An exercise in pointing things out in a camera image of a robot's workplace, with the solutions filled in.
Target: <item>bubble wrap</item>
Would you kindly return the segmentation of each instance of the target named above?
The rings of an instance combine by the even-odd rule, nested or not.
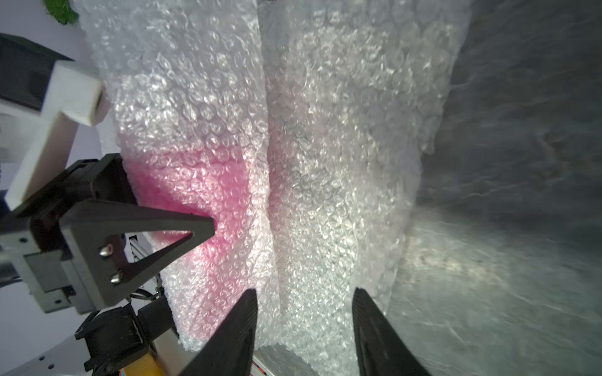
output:
[[[258,345],[280,312],[267,219],[267,108],[251,0],[79,0],[139,205],[209,215],[216,234],[162,273],[184,347],[199,350],[247,288]],[[154,247],[181,235],[154,234]]]
[[[140,203],[217,219],[164,272],[185,347],[257,286],[257,345],[357,374],[353,289],[386,309],[467,2],[76,1]]]
[[[468,10],[445,0],[259,4],[281,343],[321,375],[357,374],[353,290],[386,309],[420,149],[439,125]]]

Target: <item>green plant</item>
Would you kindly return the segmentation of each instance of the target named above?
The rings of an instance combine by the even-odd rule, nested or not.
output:
[[[54,17],[58,23],[67,25],[68,23],[73,25],[77,23],[79,14],[71,9],[68,0],[43,0],[48,13]]]

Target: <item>black triangular bracket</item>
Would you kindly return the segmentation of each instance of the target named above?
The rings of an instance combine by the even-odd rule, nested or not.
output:
[[[249,289],[179,376],[249,376],[256,326],[257,293]]]
[[[146,283],[166,266],[215,234],[212,218],[121,202],[88,199],[73,205],[60,219],[70,251],[63,269],[74,283],[75,294],[85,294],[97,310],[111,307]],[[188,233],[152,253],[129,263],[124,233],[173,230]]]
[[[360,376],[430,376],[366,290],[355,289],[352,312]]]

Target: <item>white wall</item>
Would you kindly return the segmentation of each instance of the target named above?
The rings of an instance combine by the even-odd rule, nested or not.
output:
[[[48,16],[42,0],[0,0],[0,32],[25,37],[77,61],[91,62],[83,31],[78,26],[62,26]],[[101,156],[96,129],[79,126],[68,164]],[[17,167],[2,164],[0,190],[8,188]],[[58,344],[84,319],[73,308],[43,313],[24,283],[0,289],[0,301],[0,374]]]

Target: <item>screw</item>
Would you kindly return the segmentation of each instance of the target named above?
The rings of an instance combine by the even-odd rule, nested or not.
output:
[[[101,256],[102,257],[109,257],[112,254],[113,254],[113,245],[111,243],[109,243],[101,248]]]
[[[121,283],[121,278],[123,277],[123,273],[120,271],[117,272],[114,276],[111,277],[111,283],[114,285],[118,285]]]

